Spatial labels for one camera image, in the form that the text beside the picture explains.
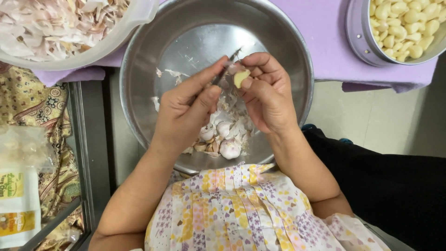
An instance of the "label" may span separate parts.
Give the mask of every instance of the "label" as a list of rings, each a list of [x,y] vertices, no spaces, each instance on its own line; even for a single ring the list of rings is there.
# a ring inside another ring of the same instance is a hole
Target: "label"
[[[33,230],[34,211],[22,213],[0,213],[0,237]]]
[[[23,196],[23,173],[10,172],[0,174],[0,200]]]

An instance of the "purple towel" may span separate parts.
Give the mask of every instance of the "purple towel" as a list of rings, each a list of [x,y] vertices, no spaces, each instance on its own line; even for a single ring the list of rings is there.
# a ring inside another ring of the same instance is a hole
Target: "purple towel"
[[[416,66],[383,68],[359,59],[348,44],[345,31],[345,15],[350,0],[271,1],[291,18],[302,33],[317,80],[343,81],[346,92],[393,88],[398,93],[424,87],[432,81],[437,59]],[[121,48],[92,65],[119,67],[124,50]],[[99,67],[34,73],[47,86],[58,81],[102,80],[105,76]]]

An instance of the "small knife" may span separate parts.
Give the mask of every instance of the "small knife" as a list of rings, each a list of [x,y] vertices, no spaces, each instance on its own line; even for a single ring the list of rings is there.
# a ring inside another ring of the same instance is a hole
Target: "small knife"
[[[242,50],[242,48],[238,49],[235,51],[234,54],[232,54],[232,56],[229,58],[229,61],[233,62],[235,57],[239,54],[239,52]],[[220,74],[215,78],[214,81],[212,81],[212,85],[218,85],[220,83],[220,80],[222,80],[223,76],[226,74],[227,72],[227,67],[225,67]]]

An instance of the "hand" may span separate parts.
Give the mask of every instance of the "hand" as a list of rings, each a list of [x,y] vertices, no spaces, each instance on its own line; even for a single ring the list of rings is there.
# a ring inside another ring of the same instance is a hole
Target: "hand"
[[[253,53],[241,60],[251,71],[241,95],[256,127],[266,134],[285,134],[298,128],[288,73],[269,53]]]
[[[222,91],[218,86],[206,85],[223,70],[227,60],[227,56],[222,57],[164,93],[151,147],[178,156],[194,143],[201,127],[209,123],[210,114],[215,112]]]

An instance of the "metal container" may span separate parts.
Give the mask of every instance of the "metal container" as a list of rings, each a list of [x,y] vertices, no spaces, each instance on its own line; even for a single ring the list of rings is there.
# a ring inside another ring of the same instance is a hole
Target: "metal container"
[[[373,39],[370,26],[369,7],[371,0],[351,0],[347,9],[347,38],[355,54],[364,62],[373,66],[385,67],[394,64],[417,65],[439,56],[446,50],[446,22],[434,34],[435,38],[429,48],[418,59],[407,58],[399,62],[384,54]]]
[[[168,0],[155,19],[141,26],[131,39],[120,72],[120,94],[127,122],[138,141],[148,148],[157,112],[152,97],[174,88],[175,78],[156,68],[192,75],[223,55],[244,46],[240,58],[270,52],[291,77],[299,125],[310,111],[314,75],[310,54],[293,22],[267,0]],[[247,156],[227,160],[204,153],[179,156],[175,170],[196,174],[246,163],[269,163],[273,151],[263,133],[248,141]]]

